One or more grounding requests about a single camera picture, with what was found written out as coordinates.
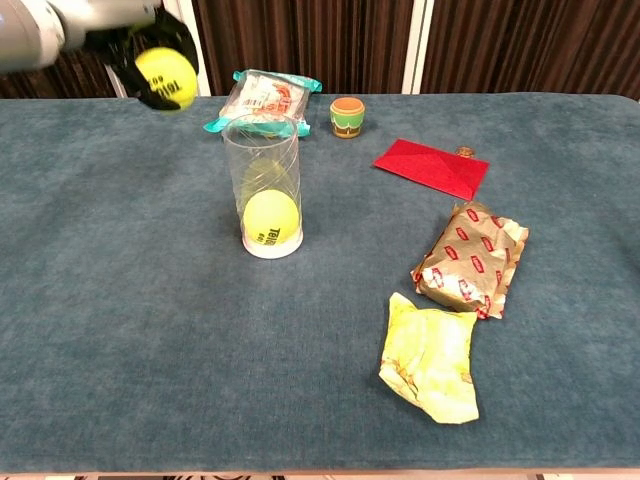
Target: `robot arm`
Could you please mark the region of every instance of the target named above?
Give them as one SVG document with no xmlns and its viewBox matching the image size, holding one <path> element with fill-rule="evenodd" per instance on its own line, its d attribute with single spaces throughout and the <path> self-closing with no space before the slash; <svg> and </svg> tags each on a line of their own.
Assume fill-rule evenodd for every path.
<svg viewBox="0 0 640 480">
<path fill-rule="evenodd" d="M 151 108 L 179 105 L 151 90 L 135 65 L 134 37 L 146 48 L 182 53 L 198 71 L 188 28 L 162 0 L 0 0 L 0 73 L 53 64 L 62 50 L 83 48 L 112 67 L 129 94 Z"/>
</svg>

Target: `white cup base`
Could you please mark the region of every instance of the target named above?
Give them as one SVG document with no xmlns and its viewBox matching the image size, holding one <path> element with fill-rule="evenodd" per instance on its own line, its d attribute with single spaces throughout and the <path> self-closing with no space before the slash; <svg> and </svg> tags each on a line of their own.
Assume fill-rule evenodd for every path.
<svg viewBox="0 0 640 480">
<path fill-rule="evenodd" d="M 242 243 L 247 251 L 258 258 L 266 258 L 273 260 L 276 258 L 286 257 L 287 255 L 295 252 L 302 243 L 302 227 L 298 228 L 298 231 L 291 235 L 291 238 L 286 242 L 276 245 L 264 245 L 251 240 L 247 235 L 242 235 Z"/>
</svg>

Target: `crumpled yellow wrapper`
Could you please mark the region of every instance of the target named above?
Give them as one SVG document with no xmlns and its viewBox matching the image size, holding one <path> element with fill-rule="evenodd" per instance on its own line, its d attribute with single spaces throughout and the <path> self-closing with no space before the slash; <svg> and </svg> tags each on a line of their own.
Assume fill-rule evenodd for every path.
<svg viewBox="0 0 640 480">
<path fill-rule="evenodd" d="M 389 299 L 380 377 L 438 423 L 479 418 L 469 351 L 475 312 L 418 310 L 399 293 Z"/>
</svg>

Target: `crumpled plastic bag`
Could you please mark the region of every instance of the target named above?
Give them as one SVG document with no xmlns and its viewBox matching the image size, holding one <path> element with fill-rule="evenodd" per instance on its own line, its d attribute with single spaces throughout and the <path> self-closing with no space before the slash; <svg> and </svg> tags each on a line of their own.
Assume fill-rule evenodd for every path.
<svg viewBox="0 0 640 480">
<path fill-rule="evenodd" d="M 258 123 L 260 131 L 269 131 L 268 115 L 281 114 L 296 122 L 298 135 L 309 135 L 311 127 L 304 119 L 309 94 L 320 91 L 322 84 L 317 80 L 299 75 L 245 70 L 235 72 L 234 85 L 225 106 L 213 122 L 207 123 L 207 132 L 219 133 L 232 120 L 243 115 L 254 114 L 258 118 L 265 114 L 264 123 Z"/>
<path fill-rule="evenodd" d="M 438 423 L 479 418 L 469 352 L 475 312 L 418 310 L 394 293 L 380 377 Z"/>
</svg>

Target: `plastic wrapper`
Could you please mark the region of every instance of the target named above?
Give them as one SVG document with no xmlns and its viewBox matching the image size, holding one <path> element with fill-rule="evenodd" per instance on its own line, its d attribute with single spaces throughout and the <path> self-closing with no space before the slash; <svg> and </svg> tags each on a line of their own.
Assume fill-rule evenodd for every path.
<svg viewBox="0 0 640 480">
<path fill-rule="evenodd" d="M 475 313 L 418 310 L 394 293 L 380 377 L 438 423 L 479 417 L 469 354 Z"/>
<path fill-rule="evenodd" d="M 304 119 L 304 111 L 311 90 L 306 85 L 317 82 L 316 80 L 260 70 L 236 72 L 234 78 L 238 78 L 238 82 L 231 90 L 225 106 L 220 110 L 219 117 L 206 124 L 205 130 L 212 133 L 221 132 L 231 120 L 243 115 L 280 114 L 296 122 L 299 136 L 309 135 L 311 128 Z M 267 120 L 256 125 L 261 133 L 280 129 L 270 125 Z"/>
<path fill-rule="evenodd" d="M 479 318 L 502 318 L 529 229 L 486 206 L 455 206 L 431 252 L 411 271 L 416 291 Z"/>
</svg>

